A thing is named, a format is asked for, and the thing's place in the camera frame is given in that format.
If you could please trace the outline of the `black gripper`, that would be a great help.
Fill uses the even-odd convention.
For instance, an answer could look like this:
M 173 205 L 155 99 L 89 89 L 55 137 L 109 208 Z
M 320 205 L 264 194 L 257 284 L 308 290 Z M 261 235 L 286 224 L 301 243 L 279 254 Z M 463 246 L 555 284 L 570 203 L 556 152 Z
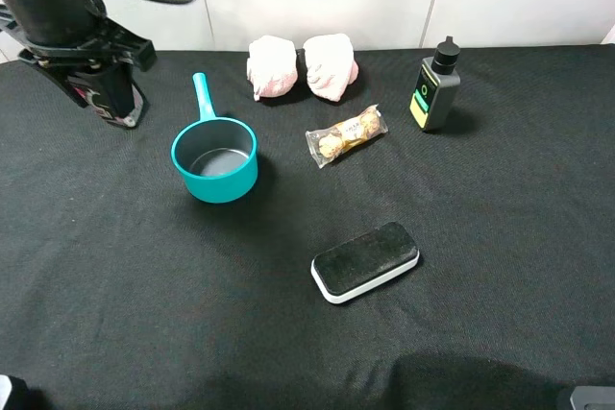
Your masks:
M 1 31 L 18 41 L 22 49 L 20 60 L 33 63 L 31 67 L 59 88 L 80 108 L 88 102 L 69 81 L 71 69 L 56 66 L 86 66 L 95 62 L 128 63 L 140 71 L 149 71 L 157 61 L 153 42 L 137 36 L 109 18 L 102 20 L 90 36 L 73 45 L 40 45 L 25 37 L 23 29 L 12 13 L 1 5 Z

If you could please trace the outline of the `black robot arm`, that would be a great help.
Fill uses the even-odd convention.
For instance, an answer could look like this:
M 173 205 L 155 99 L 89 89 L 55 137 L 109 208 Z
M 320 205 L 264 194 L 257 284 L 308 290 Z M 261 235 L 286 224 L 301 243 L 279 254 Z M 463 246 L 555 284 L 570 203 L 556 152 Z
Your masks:
M 78 106 L 107 119 L 140 106 L 133 70 L 153 65 L 153 43 L 109 19 L 102 0 L 2 1 L 1 29 L 22 45 L 19 59 Z

